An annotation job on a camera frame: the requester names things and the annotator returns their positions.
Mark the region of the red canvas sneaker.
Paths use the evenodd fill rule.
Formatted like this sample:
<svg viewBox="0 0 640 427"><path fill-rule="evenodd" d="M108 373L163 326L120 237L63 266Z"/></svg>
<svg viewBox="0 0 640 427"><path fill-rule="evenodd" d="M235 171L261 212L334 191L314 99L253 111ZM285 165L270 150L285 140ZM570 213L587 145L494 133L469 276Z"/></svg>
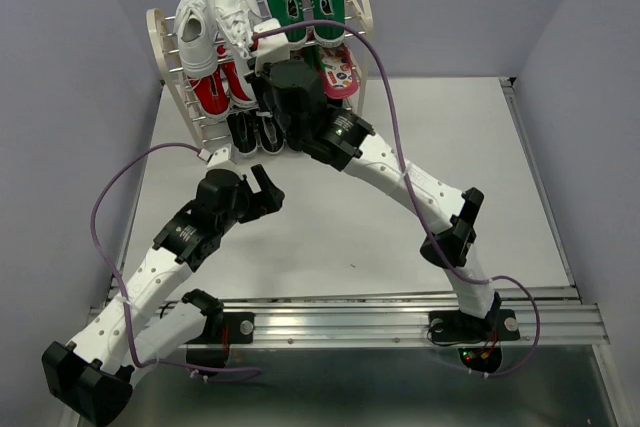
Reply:
<svg viewBox="0 0 640 427"><path fill-rule="evenodd" d="M251 87L246 83L237 71L235 59L224 45L217 46L219 61L222 62L222 71L227 79L230 98L239 108L247 109L256 104Z"/></svg>
<svg viewBox="0 0 640 427"><path fill-rule="evenodd" d="M189 90L195 93L205 117L216 121L226 119L230 105L219 69L206 77L188 77L187 82Z"/></svg>

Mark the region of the black canvas sneaker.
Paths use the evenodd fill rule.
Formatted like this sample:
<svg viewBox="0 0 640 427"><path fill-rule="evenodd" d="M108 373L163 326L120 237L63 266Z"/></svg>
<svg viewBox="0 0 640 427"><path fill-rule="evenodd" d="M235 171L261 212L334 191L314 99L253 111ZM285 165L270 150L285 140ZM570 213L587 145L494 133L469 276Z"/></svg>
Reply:
<svg viewBox="0 0 640 427"><path fill-rule="evenodd" d="M270 155L276 155L283 150L284 134L280 126L272 117L257 116L257 130L262 149Z"/></svg>
<svg viewBox="0 0 640 427"><path fill-rule="evenodd" d="M232 142L241 156L248 157L257 151L257 139L249 112L238 112L227 117Z"/></svg>

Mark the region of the white fashion sneaker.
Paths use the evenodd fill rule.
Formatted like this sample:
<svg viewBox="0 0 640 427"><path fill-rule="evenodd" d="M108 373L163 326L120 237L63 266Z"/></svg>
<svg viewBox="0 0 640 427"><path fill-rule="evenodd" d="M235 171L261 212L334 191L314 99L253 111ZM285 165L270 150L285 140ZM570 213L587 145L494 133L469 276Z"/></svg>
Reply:
<svg viewBox="0 0 640 427"><path fill-rule="evenodd" d="M243 61L251 56L253 27L262 21L257 0L205 0L209 20L216 24L231 53Z"/></svg>

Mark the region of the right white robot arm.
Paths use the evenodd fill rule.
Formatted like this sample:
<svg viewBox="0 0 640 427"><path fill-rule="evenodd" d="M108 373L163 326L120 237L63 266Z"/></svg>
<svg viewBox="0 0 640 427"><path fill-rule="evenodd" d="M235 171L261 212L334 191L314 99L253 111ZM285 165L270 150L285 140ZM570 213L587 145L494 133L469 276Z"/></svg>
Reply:
<svg viewBox="0 0 640 427"><path fill-rule="evenodd" d="M491 331L501 300L472 251L483 193L451 187L406 161L398 143L389 144L355 112L330 102L319 73L307 63L252 60L248 68L245 77L260 110L293 150L366 182L426 223L420 254L445 271L461 328L472 337Z"/></svg>

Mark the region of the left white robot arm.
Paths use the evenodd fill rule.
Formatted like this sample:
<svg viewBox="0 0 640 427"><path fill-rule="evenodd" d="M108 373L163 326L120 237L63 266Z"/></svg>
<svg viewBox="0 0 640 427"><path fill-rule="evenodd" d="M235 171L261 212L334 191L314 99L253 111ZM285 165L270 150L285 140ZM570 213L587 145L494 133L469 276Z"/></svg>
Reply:
<svg viewBox="0 0 640 427"><path fill-rule="evenodd" d="M70 341L45 350L42 364L54 397L93 425L107 426L146 370L182 344L195 339L229 344L233 324L224 316L223 302L200 289L184 294L162 319L154 315L233 226L282 208L285 194L264 167L254 165L251 172L257 191L230 166L209 169L195 198L156 235L124 292Z"/></svg>

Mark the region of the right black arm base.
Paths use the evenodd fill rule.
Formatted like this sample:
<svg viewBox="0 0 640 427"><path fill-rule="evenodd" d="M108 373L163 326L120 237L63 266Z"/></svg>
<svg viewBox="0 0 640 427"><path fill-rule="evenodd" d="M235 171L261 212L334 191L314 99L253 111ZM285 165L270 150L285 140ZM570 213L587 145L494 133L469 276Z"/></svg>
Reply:
<svg viewBox="0 0 640 427"><path fill-rule="evenodd" d="M429 314L427 339L439 347L458 346L463 366L472 372L492 375L501 366L502 343L521 339L513 310L499 309L479 319L460 310L440 310Z"/></svg>

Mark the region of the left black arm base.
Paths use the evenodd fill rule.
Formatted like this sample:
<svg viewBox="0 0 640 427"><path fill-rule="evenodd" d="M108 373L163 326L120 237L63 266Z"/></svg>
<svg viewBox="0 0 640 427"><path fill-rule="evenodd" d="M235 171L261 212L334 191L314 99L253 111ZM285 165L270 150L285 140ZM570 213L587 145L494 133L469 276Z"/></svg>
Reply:
<svg viewBox="0 0 640 427"><path fill-rule="evenodd" d="M185 362L214 369L231 369L231 347L253 343L255 314L227 312L207 318L203 332L184 344Z"/></svg>

